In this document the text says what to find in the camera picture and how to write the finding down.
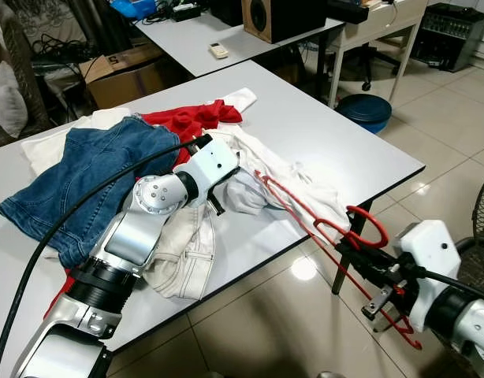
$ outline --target blue stool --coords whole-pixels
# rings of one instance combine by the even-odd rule
[[[372,94],[352,94],[342,98],[335,110],[362,128],[377,134],[387,125],[393,108],[384,98]]]

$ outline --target remote control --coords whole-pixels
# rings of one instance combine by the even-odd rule
[[[228,51],[224,46],[220,43],[211,43],[209,45],[210,52],[217,58],[222,59],[224,57],[228,57]]]

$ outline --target white desk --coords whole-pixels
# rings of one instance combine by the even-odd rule
[[[419,161],[252,61],[130,102],[128,107],[140,113],[172,109],[219,98],[242,87],[251,88],[258,96],[258,101],[243,114],[244,130],[287,161],[327,169],[348,204],[376,198],[424,168]],[[20,144],[0,148],[0,201],[31,181],[31,169]],[[265,209],[254,217],[226,209],[214,220],[216,258],[207,285],[207,293],[211,294],[304,237],[284,211]],[[0,216],[0,331],[36,245]],[[57,262],[39,259],[11,331],[0,376],[9,376],[64,278]],[[108,347],[116,350],[193,305],[192,300],[165,299],[144,285],[128,300],[123,320]]]
[[[200,17],[181,22],[165,20],[151,25],[138,22],[136,26],[194,77],[199,77],[343,24],[338,20],[326,19],[326,24],[322,28],[275,44],[267,43],[245,32],[243,25],[231,27],[210,13],[203,13]],[[227,58],[218,60],[212,55],[209,44],[215,42],[228,50]]]
[[[346,24],[344,30],[331,43],[329,48],[337,53],[333,68],[333,79],[329,90],[328,106],[333,108],[337,96],[338,81],[344,53],[364,43],[411,28],[407,38],[406,50],[401,58],[400,68],[389,96],[391,102],[396,94],[398,83],[405,72],[408,58],[414,44],[419,24],[426,10],[428,0],[395,0],[394,6],[382,3],[370,9],[368,18],[361,24]]]

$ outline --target denim jeans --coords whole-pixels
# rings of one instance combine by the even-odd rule
[[[77,200],[95,185],[146,156],[179,143],[176,134],[137,117],[126,117],[109,130],[76,129],[67,135],[61,161],[30,186],[0,204],[0,214],[22,232],[40,240]],[[170,172],[179,150],[147,163],[107,185],[88,199],[54,234],[49,245],[72,268],[91,248],[118,212],[136,177]]]

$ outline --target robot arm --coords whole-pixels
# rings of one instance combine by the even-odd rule
[[[71,272],[74,284],[55,302],[12,376],[106,376],[110,352],[99,340],[114,334],[135,282],[153,257],[163,225],[181,207],[204,203],[211,189],[237,166],[229,147],[211,140],[173,174],[137,181],[88,260]]]
[[[433,330],[484,378],[484,300],[428,277],[438,273],[455,279],[460,267],[460,256],[442,221],[424,220],[403,230],[395,238],[397,258],[366,247],[354,250],[345,241],[337,249],[363,278],[381,288],[361,309],[366,317],[373,320],[391,302],[409,316],[415,330]]]

